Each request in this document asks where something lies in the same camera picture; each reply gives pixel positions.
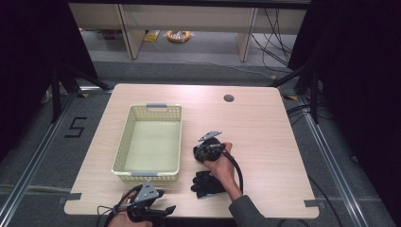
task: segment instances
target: basket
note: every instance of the basket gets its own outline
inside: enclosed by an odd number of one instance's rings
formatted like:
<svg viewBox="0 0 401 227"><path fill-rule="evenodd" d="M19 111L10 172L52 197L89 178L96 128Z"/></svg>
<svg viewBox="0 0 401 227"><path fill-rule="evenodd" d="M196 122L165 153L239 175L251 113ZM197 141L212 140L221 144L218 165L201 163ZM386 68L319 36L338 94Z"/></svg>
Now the basket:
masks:
<svg viewBox="0 0 401 227"><path fill-rule="evenodd" d="M179 104L131 106L113 162L123 182L176 182L180 170L183 108Z"/></svg>

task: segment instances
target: hand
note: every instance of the hand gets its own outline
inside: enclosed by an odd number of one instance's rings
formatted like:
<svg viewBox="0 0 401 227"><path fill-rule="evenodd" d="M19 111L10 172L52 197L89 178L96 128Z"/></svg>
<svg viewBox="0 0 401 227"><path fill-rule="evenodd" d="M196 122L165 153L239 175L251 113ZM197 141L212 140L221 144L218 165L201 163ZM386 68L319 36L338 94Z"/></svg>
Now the hand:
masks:
<svg viewBox="0 0 401 227"><path fill-rule="evenodd" d="M233 144L230 142L223 144L225 145L224 151L231 153ZM241 190L239 190L238 184L235 182L234 166L227 157L221 154L215 162L204 161L203 164L210 168L211 175L221 182L232 201L242 196Z"/></svg>
<svg viewBox="0 0 401 227"><path fill-rule="evenodd" d="M130 194L123 203L128 203L128 199L131 199L133 194ZM142 222L132 222L128 217L126 211L119 212L109 224L109 227L151 227L153 224L150 221L142 221Z"/></svg>

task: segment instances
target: person's left hand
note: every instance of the person's left hand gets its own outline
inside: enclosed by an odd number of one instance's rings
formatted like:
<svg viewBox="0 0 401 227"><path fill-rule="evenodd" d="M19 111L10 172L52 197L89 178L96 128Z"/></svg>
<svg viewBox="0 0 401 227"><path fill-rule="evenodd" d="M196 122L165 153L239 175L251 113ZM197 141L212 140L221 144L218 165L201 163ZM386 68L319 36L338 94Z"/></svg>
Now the person's left hand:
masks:
<svg viewBox="0 0 401 227"><path fill-rule="evenodd" d="M131 199L133 194L130 194L127 198L125 198L123 203L128 203L128 199ZM132 222L128 217L127 212L119 212L109 224L109 227L152 227L153 224L150 221L142 221L142 222Z"/></svg>

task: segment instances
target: person's right hand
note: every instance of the person's right hand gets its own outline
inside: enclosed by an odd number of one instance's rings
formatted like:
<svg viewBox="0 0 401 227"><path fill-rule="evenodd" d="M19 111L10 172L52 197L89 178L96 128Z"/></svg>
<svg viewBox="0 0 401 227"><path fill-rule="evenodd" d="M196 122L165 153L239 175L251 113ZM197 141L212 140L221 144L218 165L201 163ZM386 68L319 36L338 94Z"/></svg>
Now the person's right hand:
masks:
<svg viewBox="0 0 401 227"><path fill-rule="evenodd" d="M233 144L230 142L225 142L223 144L225 145L224 152L231 153ZM242 196L238 184L235 182L234 165L227 157L221 154L215 162L204 161L203 164L210 168L211 174L221 182L232 201Z"/></svg>

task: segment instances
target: floor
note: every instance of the floor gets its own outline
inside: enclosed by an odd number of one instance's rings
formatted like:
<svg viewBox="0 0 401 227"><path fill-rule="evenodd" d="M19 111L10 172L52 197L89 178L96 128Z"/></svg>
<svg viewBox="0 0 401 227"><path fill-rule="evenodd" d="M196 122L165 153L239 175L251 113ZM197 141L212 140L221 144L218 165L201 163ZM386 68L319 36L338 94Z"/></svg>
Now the floor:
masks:
<svg viewBox="0 0 401 227"><path fill-rule="evenodd" d="M193 32L186 43L174 44L166 39L166 32L161 31L156 43L143 43L136 60L128 58L126 47L121 39L105 40L100 32L90 30L81 31L81 34L90 56L97 66L116 62L125 63L122 64L122 67L126 64L136 63L160 63L167 67L169 64L177 66L183 64L214 65L223 69L230 68L239 71L250 79L260 77L267 81L273 80L275 76L280 78L289 71L285 68L287 59L282 49L271 44L267 47L284 63L263 54L260 50L256 41L261 46L265 46L270 35L255 34L248 60L241 62L237 55L235 34L231 33ZM281 47L280 43L282 43L289 49L293 47L295 40L296 36L289 35L282 35L281 42L276 37L271 39L276 46ZM253 69L265 67L269 70L253 71ZM115 75L115 77L116 80L120 79L119 75ZM291 100L294 95L291 88L296 80L294 79L280 88L284 99L289 98L284 100L288 110L307 102L307 96L298 97L295 101ZM68 149L64 145L65 134L47 134L48 128L51 127L47 120L51 117L51 104L44 103L44 107L37 113L37 119L31 125L31 130L26 133L26 138L29 138L27 142L12 152L0 165L0 203L9 200L9 194L14 185L18 185L21 181L20 176L25 174L26 166L31 165L29 162L31 157L36 157L38 148L45 146L41 144L41 138L46 136L51 138L49 145L52 147L51 150L55 149L59 152L45 152L44 157L36 159L38 167L31 173L31 182L27 182L28 189L22 191L23 194L26 194L24 198L16 200L17 203L20 202L20 205L16 210L11 211L13 218L9 220L9 226L40 226L39 223L42 226L88 226L94 224L93 218L66 217L62 212L62 199L65 199L78 173L78 167L71 168L70 164L74 163L79 166L82 162L109 97L110 95L93 95L92 102L88 102L85 98L76 98L72 102L70 108L74 110L74 114L66 115L65 122L61 122L60 131L63 133L69 131L69 122L76 116L85 115L88 120L94 120L85 128L89 132L84 133L82 135L84 139L79 140L83 142L70 144ZM68 103L68 97L64 98L64 103ZM311 184L316 198L321 204L321 216L316 220L309 221L308 224L310 226L339 226L333 213L337 210L342 226L395 226L363 170L350 159L352 151L341 137L335 122L330 119L329 111L325 108L319 109L321 119L319 125L313 124L306 112L292 114L290 123L300 152L302 152L306 172L318 182L317 184L311 182ZM10 173L5 169L13 169L13 171ZM325 202L326 199L332 201L334 209L329 207L330 203ZM274 222L274 226L279 226L279 224L277 221ZM301 221L289 220L285 226L309 225L304 225Z"/></svg>

